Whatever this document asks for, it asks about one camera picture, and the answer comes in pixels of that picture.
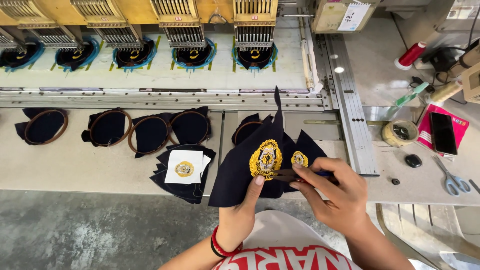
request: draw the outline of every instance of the pink notebook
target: pink notebook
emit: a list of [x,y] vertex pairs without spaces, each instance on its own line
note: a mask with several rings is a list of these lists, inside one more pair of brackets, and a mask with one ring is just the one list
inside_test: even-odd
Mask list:
[[455,141],[456,141],[456,148],[460,147],[460,142],[463,139],[463,135],[465,135],[465,131],[467,131],[468,125],[470,124],[467,120],[461,119],[446,110],[429,104],[427,108],[423,111],[422,116],[420,117],[419,123],[417,127],[419,128],[420,136],[418,138],[418,142],[424,144],[426,147],[433,150],[432,145],[432,135],[430,130],[430,116],[431,112],[443,113],[450,115],[452,117],[452,124],[453,124],[453,131],[455,133]]

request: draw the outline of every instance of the scissors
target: scissors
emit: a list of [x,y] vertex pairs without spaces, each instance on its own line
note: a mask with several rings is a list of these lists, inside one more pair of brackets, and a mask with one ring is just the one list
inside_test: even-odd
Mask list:
[[435,160],[435,162],[438,164],[438,166],[440,166],[447,176],[445,179],[445,189],[447,189],[447,192],[450,195],[458,197],[460,196],[460,190],[465,193],[470,193],[471,189],[468,183],[463,181],[462,178],[449,173],[438,156],[434,156],[433,160]]
[[[285,182],[293,182],[293,181],[298,181],[298,182],[305,182],[304,179],[302,179],[294,170],[292,169],[283,169],[283,170],[276,170],[273,171],[274,173],[281,174],[277,176],[273,176],[273,179],[277,179],[280,181],[285,181]],[[315,174],[323,177],[327,176],[333,176],[333,172],[327,172],[327,171],[318,171],[314,172]]]

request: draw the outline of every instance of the person's right hand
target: person's right hand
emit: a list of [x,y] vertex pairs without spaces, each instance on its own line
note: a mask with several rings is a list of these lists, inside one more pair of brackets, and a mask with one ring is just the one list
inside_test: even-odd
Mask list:
[[[291,182],[310,203],[315,217],[345,236],[362,233],[370,221],[366,213],[367,183],[342,159],[317,158],[309,168],[294,163],[293,170],[308,183]],[[314,172],[333,172],[340,183],[335,186]],[[317,188],[330,200],[323,200]]]

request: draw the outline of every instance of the red thread spool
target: red thread spool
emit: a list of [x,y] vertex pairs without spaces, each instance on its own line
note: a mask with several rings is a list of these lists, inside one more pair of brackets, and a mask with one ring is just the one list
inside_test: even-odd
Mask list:
[[395,59],[395,66],[403,70],[410,69],[413,62],[425,51],[425,47],[425,42],[413,44],[400,58]]

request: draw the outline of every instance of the white t-shirt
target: white t-shirt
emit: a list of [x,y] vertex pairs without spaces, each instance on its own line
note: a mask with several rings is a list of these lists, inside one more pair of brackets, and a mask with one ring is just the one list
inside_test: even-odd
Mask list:
[[310,226],[280,211],[255,215],[243,249],[212,270],[361,270]]

